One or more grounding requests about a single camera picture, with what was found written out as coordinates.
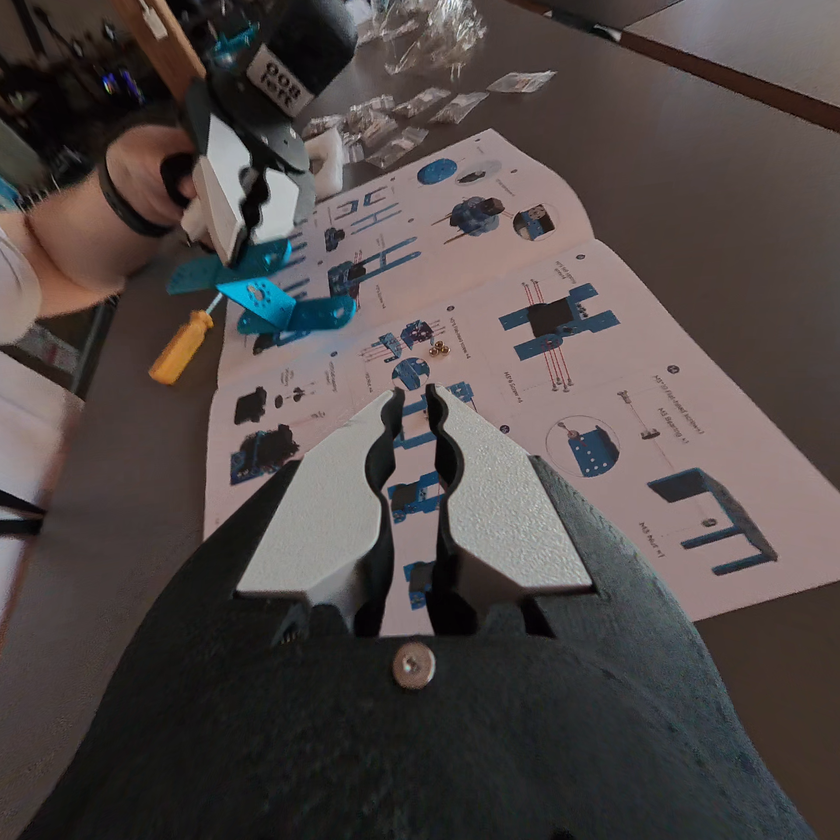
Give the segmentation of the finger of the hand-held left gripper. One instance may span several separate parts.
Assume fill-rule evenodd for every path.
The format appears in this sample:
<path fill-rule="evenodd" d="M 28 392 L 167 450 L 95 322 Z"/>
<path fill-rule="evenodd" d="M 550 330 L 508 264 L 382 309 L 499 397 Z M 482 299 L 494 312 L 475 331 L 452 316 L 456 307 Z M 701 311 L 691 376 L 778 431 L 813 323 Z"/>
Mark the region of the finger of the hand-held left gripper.
<path fill-rule="evenodd" d="M 223 120 L 210 120 L 206 149 L 196 162 L 196 190 L 206 231 L 226 267 L 237 263 L 248 236 L 244 204 L 251 170 L 250 150 Z"/>
<path fill-rule="evenodd" d="M 314 176 L 309 171 L 279 171 L 267 166 L 245 199 L 249 245 L 288 238 L 306 220 L 316 201 Z"/>

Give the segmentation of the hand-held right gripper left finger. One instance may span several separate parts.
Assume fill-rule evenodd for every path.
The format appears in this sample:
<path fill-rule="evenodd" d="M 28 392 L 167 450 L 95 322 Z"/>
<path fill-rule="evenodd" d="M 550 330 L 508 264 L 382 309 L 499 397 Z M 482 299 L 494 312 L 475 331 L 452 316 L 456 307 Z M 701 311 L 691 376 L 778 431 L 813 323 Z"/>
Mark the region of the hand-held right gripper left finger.
<path fill-rule="evenodd" d="M 237 584 L 237 594 L 337 608 L 358 637 L 378 637 L 392 586 L 392 517 L 405 393 L 384 391 L 301 460 Z"/>

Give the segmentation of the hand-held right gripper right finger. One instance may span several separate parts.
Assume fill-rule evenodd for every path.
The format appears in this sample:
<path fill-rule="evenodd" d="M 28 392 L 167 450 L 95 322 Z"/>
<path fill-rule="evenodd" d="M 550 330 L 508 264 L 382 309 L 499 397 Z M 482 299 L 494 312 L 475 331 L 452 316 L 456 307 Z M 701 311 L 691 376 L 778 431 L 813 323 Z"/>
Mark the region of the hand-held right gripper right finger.
<path fill-rule="evenodd" d="M 594 591 L 534 459 L 445 387 L 426 389 L 444 489 L 427 613 L 438 636 L 476 634 L 493 607 Z"/>

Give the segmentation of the blue metal U bracket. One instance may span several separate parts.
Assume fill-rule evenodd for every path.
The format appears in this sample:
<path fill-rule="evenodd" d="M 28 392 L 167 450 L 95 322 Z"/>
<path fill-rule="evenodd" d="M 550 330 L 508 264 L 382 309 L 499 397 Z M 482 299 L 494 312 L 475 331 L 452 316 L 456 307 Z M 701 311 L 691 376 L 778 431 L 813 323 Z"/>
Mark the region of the blue metal U bracket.
<path fill-rule="evenodd" d="M 166 290 L 172 296 L 214 289 L 220 298 L 245 312 L 244 334 L 329 331 L 346 326 L 357 311 L 349 296 L 295 298 L 271 278 L 286 267 L 292 245 L 287 238 L 249 245 L 236 267 L 226 267 L 218 256 L 190 260 L 179 266 Z"/>

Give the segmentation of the person's left forearm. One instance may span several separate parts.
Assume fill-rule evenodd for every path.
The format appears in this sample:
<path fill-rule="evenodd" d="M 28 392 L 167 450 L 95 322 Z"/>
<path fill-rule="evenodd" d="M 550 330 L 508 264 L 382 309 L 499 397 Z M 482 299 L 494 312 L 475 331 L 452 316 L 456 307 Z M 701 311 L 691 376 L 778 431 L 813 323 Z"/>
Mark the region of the person's left forearm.
<path fill-rule="evenodd" d="M 106 157 L 104 169 L 111 179 Z M 137 217 L 143 229 L 162 229 L 164 235 L 173 229 L 145 221 L 111 180 L 108 184 L 110 193 L 128 207 L 131 221 Z M 24 252 L 34 265 L 44 299 L 37 319 L 89 308 L 120 291 L 162 245 L 163 236 L 140 234 L 118 215 L 96 172 L 21 214 Z"/>

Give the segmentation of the dark brown desk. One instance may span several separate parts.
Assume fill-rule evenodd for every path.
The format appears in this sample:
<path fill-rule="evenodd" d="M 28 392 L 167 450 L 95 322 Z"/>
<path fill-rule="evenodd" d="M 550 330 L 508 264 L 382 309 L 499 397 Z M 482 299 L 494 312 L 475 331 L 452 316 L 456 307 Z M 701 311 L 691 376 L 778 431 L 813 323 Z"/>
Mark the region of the dark brown desk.
<path fill-rule="evenodd" d="M 491 98 L 435 150 L 493 128 L 570 183 L 595 235 L 838 486 L 838 135 L 507 2 L 463 72 L 558 75 Z M 219 335 L 184 380 L 148 368 L 192 306 L 166 258 L 129 281 L 28 556 L 2 648 L 2 838 L 72 759 L 156 596 L 201 541 L 201 428 Z M 838 838 L 838 584 L 698 624 L 763 760 Z"/>

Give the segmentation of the adjacent dark desk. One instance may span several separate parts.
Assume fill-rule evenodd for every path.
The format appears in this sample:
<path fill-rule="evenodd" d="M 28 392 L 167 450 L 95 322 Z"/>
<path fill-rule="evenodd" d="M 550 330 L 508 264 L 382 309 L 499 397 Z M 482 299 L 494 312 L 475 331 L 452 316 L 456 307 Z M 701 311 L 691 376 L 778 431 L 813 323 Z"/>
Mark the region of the adjacent dark desk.
<path fill-rule="evenodd" d="M 839 131 L 838 1 L 546 4 L 639 55 Z"/>

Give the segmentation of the person's left hand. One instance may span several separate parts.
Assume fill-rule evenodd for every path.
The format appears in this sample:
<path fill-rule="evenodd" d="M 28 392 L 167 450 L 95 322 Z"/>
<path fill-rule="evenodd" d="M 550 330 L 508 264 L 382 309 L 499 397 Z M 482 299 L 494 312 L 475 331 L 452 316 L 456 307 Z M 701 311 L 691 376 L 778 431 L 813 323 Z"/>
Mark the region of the person's left hand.
<path fill-rule="evenodd" d="M 183 129 L 141 124 L 110 144 L 106 164 L 117 192 L 134 211 L 147 222 L 171 228 L 181 223 L 184 211 L 170 198 L 161 166 L 174 155 L 194 152 Z"/>

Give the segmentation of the white foam block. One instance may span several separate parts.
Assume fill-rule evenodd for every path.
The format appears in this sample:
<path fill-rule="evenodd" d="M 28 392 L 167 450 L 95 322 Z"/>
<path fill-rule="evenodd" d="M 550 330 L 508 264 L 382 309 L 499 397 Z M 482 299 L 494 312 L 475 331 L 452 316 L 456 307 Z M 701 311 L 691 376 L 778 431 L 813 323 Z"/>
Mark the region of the white foam block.
<path fill-rule="evenodd" d="M 340 133 L 330 129 L 305 143 L 317 201 L 322 201 L 343 189 L 344 147 Z"/>

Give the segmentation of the blue metal robot assembly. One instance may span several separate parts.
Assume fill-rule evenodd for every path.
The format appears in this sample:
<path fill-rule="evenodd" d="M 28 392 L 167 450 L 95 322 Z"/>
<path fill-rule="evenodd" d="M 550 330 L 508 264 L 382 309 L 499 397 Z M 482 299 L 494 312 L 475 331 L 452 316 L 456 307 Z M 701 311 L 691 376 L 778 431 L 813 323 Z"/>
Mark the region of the blue metal robot assembly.
<path fill-rule="evenodd" d="M 257 41 L 259 30 L 259 22 L 248 24 L 232 36 L 227 36 L 219 30 L 213 43 L 204 50 L 204 62 L 210 67 L 232 70 Z"/>

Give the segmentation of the pile of small plastic bags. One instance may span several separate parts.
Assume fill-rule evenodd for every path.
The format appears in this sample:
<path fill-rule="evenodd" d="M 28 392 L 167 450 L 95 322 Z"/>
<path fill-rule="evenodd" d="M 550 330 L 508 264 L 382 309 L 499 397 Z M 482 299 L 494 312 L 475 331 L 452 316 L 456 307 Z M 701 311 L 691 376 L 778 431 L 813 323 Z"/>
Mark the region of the pile of small plastic bags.
<path fill-rule="evenodd" d="M 301 135 L 312 153 L 330 155 L 338 143 L 344 163 L 365 161 L 384 170 L 421 145 L 431 128 L 460 124 L 491 93 L 534 93 L 555 74 L 555 70 L 514 71 L 482 91 L 454 94 L 445 88 L 428 87 L 399 103 L 392 94 L 381 94 L 354 104 L 344 113 L 311 118 Z"/>

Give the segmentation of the printed instruction sheet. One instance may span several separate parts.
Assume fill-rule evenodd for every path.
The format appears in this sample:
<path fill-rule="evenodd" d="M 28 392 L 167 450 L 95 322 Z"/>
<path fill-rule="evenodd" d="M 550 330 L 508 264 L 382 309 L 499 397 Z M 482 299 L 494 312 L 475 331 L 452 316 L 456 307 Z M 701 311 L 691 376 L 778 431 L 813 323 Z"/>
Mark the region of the printed instruction sheet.
<path fill-rule="evenodd" d="M 349 295 L 357 312 L 337 331 L 244 335 L 228 304 L 205 538 L 398 386 L 384 629 L 429 630 L 436 382 L 624 531 L 693 619 L 838 581 L 838 491 L 595 239 L 566 182 L 498 133 L 317 205 L 290 242 L 271 281 L 294 298 Z M 439 340 L 449 354 L 430 357 Z"/>

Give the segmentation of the crumpled clear plastic wrap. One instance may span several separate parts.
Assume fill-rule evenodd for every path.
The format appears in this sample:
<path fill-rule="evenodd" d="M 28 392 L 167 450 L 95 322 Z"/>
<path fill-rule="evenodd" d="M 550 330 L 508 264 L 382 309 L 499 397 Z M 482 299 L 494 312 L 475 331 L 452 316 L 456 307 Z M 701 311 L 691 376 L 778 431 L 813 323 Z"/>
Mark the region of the crumpled clear plastic wrap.
<path fill-rule="evenodd" d="M 487 22 L 472 1 L 370 2 L 357 27 L 358 46 L 385 46 L 390 76 L 447 71 L 456 79 L 487 35 Z"/>

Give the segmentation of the person's white shirt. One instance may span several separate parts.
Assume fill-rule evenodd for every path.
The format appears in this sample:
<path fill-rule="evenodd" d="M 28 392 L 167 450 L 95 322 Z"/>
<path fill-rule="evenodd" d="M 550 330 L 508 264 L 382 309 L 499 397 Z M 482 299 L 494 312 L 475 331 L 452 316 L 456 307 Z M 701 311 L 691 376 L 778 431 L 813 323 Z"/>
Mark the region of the person's white shirt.
<path fill-rule="evenodd" d="M 43 294 L 25 254 L 21 213 L 2 212 L 1 338 L 15 344 L 35 325 Z M 82 402 L 60 385 L 2 352 L 1 609 L 8 612 L 26 553 L 39 531 L 60 473 L 67 437 Z"/>

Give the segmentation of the wooden post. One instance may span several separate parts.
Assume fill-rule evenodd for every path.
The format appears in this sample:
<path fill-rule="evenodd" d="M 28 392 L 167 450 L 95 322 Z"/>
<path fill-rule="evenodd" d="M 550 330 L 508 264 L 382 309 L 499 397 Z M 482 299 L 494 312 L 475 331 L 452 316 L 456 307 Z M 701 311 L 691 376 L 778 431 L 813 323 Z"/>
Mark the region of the wooden post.
<path fill-rule="evenodd" d="M 111 1 L 143 53 L 183 104 L 194 80 L 206 77 L 205 66 L 184 30 L 164 1 Z"/>

